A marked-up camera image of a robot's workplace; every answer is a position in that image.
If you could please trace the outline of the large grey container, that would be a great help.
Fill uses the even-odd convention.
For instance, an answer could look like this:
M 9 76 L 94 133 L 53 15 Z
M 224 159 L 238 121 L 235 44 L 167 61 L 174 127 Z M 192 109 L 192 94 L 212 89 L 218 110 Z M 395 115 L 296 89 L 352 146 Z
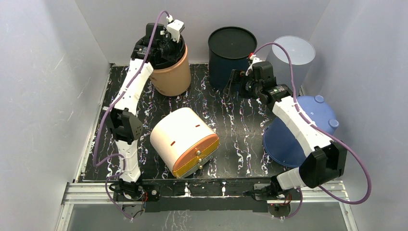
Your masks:
M 297 36 L 282 36 L 274 42 L 280 44 L 288 52 L 293 66 L 294 86 L 296 92 L 299 92 L 316 56 L 316 51 L 311 43 Z M 273 45 L 266 60 L 273 66 L 277 83 L 285 84 L 292 90 L 289 62 L 284 51 Z

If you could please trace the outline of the blue plastic bucket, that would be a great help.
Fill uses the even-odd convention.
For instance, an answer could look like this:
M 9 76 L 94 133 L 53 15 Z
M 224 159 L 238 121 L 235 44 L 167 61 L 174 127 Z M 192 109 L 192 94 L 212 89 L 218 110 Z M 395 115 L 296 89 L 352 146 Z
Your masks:
M 333 135 L 339 127 L 334 110 L 321 95 L 299 96 L 297 101 L 316 126 Z M 263 135 L 266 153 L 285 167 L 299 167 L 306 159 L 304 151 L 294 135 L 279 119 L 275 118 Z

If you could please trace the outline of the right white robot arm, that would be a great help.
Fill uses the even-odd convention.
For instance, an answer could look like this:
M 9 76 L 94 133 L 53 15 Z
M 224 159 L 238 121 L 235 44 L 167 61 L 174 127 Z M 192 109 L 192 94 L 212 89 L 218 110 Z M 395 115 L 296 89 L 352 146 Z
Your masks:
M 294 136 L 305 156 L 299 167 L 273 176 L 265 192 L 284 199 L 290 189 L 316 188 L 344 174 L 347 150 L 313 127 L 313 121 L 295 102 L 296 94 L 287 85 L 277 84 L 270 62 L 253 63 L 246 71 L 233 69 L 223 92 L 232 90 L 238 90 L 242 98 L 265 104 Z

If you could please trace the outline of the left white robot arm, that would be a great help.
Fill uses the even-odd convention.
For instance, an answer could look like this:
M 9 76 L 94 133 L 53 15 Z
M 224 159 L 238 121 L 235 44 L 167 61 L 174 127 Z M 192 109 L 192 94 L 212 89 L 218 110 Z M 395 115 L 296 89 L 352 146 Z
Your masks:
M 181 35 L 185 25 L 174 20 L 168 25 L 148 23 L 145 36 L 139 39 L 130 57 L 129 69 L 111 109 L 105 117 L 121 155 L 120 179 L 130 182 L 125 194 L 131 200 L 139 200 L 144 193 L 136 183 L 141 176 L 138 161 L 138 139 L 143 124 L 137 118 L 137 105 L 144 85 L 150 80 L 164 96 L 178 96 L 191 84 L 188 48 Z

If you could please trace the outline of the tan bucket black rim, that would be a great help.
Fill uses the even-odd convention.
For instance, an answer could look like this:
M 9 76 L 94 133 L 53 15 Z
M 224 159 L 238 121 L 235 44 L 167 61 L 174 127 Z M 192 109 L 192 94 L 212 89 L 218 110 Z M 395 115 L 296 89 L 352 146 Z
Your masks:
M 168 68 L 153 68 L 150 80 L 164 96 L 178 96 L 184 93 L 191 84 L 187 45 L 185 44 L 185 54 L 180 61 Z

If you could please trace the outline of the dark navy bucket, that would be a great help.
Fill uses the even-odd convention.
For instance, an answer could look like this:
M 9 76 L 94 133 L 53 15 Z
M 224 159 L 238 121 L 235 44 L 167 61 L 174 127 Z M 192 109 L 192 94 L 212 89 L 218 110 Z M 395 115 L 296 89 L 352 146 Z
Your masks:
M 208 48 L 209 83 L 216 90 L 223 90 L 233 69 L 248 69 L 248 57 L 256 50 L 257 39 L 247 29 L 225 26 L 210 34 Z

